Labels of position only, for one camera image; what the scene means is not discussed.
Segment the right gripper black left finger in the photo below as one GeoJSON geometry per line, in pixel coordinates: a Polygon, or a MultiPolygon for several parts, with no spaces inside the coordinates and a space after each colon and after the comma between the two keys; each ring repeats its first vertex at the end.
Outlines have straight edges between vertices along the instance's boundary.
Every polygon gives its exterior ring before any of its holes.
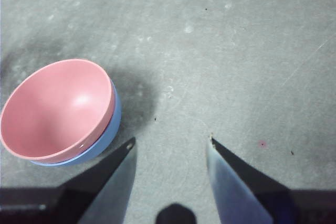
{"type": "Polygon", "coordinates": [[[122,223],[136,152],[132,137],[60,186],[1,188],[1,223],[122,223]]]}

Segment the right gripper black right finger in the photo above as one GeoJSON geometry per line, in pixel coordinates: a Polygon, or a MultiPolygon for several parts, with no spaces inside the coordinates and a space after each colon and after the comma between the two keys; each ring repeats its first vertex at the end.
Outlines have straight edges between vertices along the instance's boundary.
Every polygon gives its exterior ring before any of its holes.
{"type": "Polygon", "coordinates": [[[212,136],[206,161],[221,223],[335,223],[334,190],[290,189],[212,136]]]}

